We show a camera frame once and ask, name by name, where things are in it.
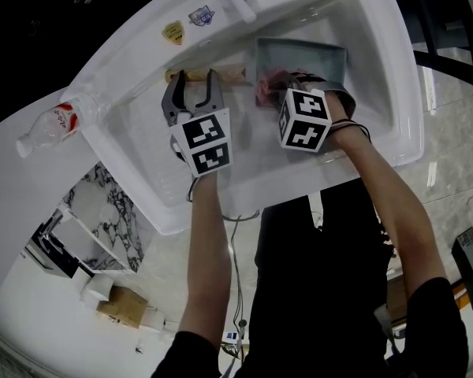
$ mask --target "gray tray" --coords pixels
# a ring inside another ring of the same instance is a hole
[[[343,84],[346,60],[347,50],[339,46],[296,39],[256,39],[257,80],[275,69],[302,69]]]

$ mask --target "hand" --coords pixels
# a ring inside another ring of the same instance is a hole
[[[326,103],[328,104],[328,110],[330,111],[331,120],[336,122],[342,119],[348,119],[347,113],[345,113],[344,106],[341,104],[340,99],[333,91],[325,91]]]

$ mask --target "white sink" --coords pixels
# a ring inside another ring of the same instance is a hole
[[[354,119],[365,124],[392,165],[423,154],[419,81],[408,34],[394,0],[248,0],[257,20],[245,24],[219,0],[154,0],[87,63],[62,99],[95,91],[116,105],[106,123],[84,131],[103,164],[163,234],[188,228],[191,183],[187,166],[169,148],[162,114],[166,69],[248,63],[260,36],[303,39],[348,51],[345,87],[354,96]],[[208,5],[211,24],[189,24],[188,15]],[[181,20],[181,46],[162,29]],[[255,106],[254,87],[223,85],[230,108],[234,164],[220,171],[223,213],[234,217],[357,177],[339,151],[284,150],[277,141],[277,114]],[[187,89],[199,102],[204,86]]]

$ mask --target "forearm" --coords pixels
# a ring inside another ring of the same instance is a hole
[[[431,222],[408,185],[357,127],[333,134],[356,167],[403,264],[408,295],[428,276],[445,276]]]
[[[231,259],[217,193],[217,173],[203,176],[193,189],[188,304],[181,331],[221,345],[231,284]]]
[[[190,295],[229,295],[231,259],[217,193],[217,173],[202,177],[192,200]]]

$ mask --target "black cord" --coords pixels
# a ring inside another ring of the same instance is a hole
[[[327,135],[332,135],[334,132],[337,132],[341,129],[344,129],[344,128],[350,128],[351,126],[357,126],[358,128],[361,129],[361,131],[363,132],[363,134],[367,137],[367,139],[370,141],[371,143],[371,135],[370,135],[370,131],[368,130],[368,128],[366,126],[364,126],[363,124],[359,124],[353,120],[350,120],[350,119],[341,119],[341,120],[337,120],[336,122],[333,122],[331,124],[331,130],[328,132]]]
[[[190,203],[192,203],[192,191],[195,188],[196,182],[198,181],[199,178],[195,178],[191,182],[191,186],[189,187],[188,194],[186,195],[186,200]],[[225,221],[229,221],[231,223],[236,223],[237,221],[249,221],[252,220],[253,218],[259,217],[259,210],[256,210],[254,214],[252,214],[249,217],[242,218],[242,216],[239,216],[238,218],[230,218],[225,216],[224,214],[222,215],[222,218]]]
[[[195,188],[195,184],[198,178],[194,178],[191,182],[191,186],[189,187],[188,195],[186,196],[186,200],[190,203],[192,203],[192,190]]]
[[[238,358],[238,354],[237,354],[237,353],[233,353],[233,352],[228,348],[228,347],[230,347],[230,346],[231,346],[231,347],[235,347],[235,345],[232,344],[232,343],[227,343],[227,342],[222,342],[222,343],[221,343],[221,348],[222,348],[222,350],[223,350],[225,353],[229,354],[229,355],[232,356],[233,358]]]
[[[242,295],[242,287],[240,285],[240,270],[238,269],[238,262],[237,262],[237,251],[235,250],[235,234],[237,233],[238,224],[240,223],[241,216],[236,219],[235,228],[233,229],[233,233],[231,234],[230,245],[233,251],[233,263],[235,265],[235,272],[236,272],[236,285],[238,287],[238,296],[236,301],[236,312],[233,316],[233,325],[237,332],[240,331],[240,327],[237,325],[238,313],[240,313],[240,320],[244,318],[244,299]]]

